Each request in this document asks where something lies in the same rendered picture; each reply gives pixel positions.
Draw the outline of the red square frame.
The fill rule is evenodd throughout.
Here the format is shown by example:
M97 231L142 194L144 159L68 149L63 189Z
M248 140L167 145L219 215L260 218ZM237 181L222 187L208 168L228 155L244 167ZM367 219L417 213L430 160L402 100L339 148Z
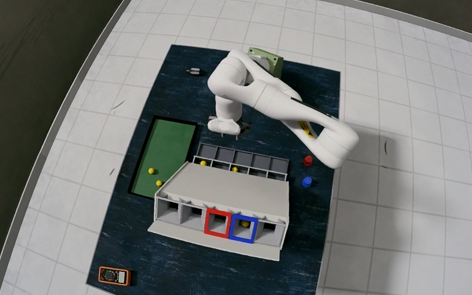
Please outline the red square frame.
M228 216L228 222L227 222L227 225L226 225L226 233L225 234L221 234L221 233L212 232L212 231L207 230L207 223L208 223L208 220L209 220L209 213ZM225 212L225 211L220 211L220 210L216 210L216 209L207 208L204 234L213 235L213 236L222 237L222 238L227 239L228 238L228 233L229 233L230 222L231 222L231 216L232 216L232 213L230 213L230 212Z

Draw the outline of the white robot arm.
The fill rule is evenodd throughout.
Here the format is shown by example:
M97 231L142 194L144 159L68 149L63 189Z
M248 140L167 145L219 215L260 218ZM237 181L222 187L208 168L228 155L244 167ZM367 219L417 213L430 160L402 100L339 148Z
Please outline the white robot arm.
M269 68L266 56L231 50L207 81L215 94L218 117L209 121L208 129L240 134L240 126L235 122L242 116L242 104L246 104L267 117L281 120L322 163L332 169L340 168L359 142L357 133L341 120L303 103L295 90L269 73ZM253 79L251 85L244 86ZM309 121L324 126L319 136Z

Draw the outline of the blue square frame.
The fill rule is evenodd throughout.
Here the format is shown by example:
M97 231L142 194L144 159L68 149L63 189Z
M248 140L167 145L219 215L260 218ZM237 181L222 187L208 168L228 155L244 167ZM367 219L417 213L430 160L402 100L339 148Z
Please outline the blue square frame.
M252 237L251 237L251 239L246 239L246 238L241 238L241 237L237 237L237 236L232 236L232 234L233 234L233 228L234 228L234 224L235 224L235 218L236 218L236 219L241 219L241 220L246 220L246 221L252 221L252 222L254 222L254 226L253 226L253 231L252 231ZM233 218L232 218L232 223L231 223L231 229L230 229L229 239L230 239L230 240L235 240L235 241L242 241L242 242L245 242L245 243L250 243L250 244L252 244L252 243L253 243L253 239L254 239L254 235L255 235L255 230L256 230L257 222L258 222L258 218L254 218L254 217L251 217L251 216L244 216L244 215L239 215L239 214L234 214L234 213L233 213Z

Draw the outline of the red plug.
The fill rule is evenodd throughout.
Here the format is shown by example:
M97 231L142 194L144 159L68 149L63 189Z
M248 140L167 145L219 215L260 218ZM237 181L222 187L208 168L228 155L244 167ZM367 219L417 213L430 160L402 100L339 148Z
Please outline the red plug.
M310 166L312 164L312 157L311 156L307 156L304 160L303 160L303 163L305 166Z

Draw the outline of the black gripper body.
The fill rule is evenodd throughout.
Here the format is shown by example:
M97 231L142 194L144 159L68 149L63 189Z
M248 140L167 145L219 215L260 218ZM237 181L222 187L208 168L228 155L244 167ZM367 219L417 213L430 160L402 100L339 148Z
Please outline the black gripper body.
M244 121L243 121L242 116L241 116L241 118L238 121L236 121L235 123L237 123L238 125L240 125L240 127L242 127L243 126L242 122L244 122Z

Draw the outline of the orange digital multimeter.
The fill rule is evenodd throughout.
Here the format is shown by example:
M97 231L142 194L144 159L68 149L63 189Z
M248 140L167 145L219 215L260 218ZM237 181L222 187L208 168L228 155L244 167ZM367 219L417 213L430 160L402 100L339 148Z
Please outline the orange digital multimeter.
M130 285L131 272L125 269L101 266L99 269L99 282L117 285Z

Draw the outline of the blue plug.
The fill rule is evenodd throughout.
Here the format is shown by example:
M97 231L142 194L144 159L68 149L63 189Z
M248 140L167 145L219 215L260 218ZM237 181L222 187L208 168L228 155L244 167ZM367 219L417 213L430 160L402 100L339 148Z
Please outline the blue plug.
M302 184L304 187L309 187L311 185L312 179L310 177L306 177L303 179Z

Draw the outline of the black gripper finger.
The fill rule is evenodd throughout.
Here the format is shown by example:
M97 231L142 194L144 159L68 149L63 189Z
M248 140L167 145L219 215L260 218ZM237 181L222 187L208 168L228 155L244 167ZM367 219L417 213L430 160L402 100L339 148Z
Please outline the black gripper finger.
M251 130L251 126L252 126L252 123L251 122L248 122L248 123L244 123L242 122L243 124L243 129L240 128L240 134L236 135L236 140L240 139L240 136L246 136L246 134Z
M216 118L217 118L217 117L214 117L213 114L210 114L209 119L208 119L207 121L209 122L210 120L213 120L213 119L216 119ZM220 133L220 135L221 135L222 137L224 137L225 134L224 134L224 133Z

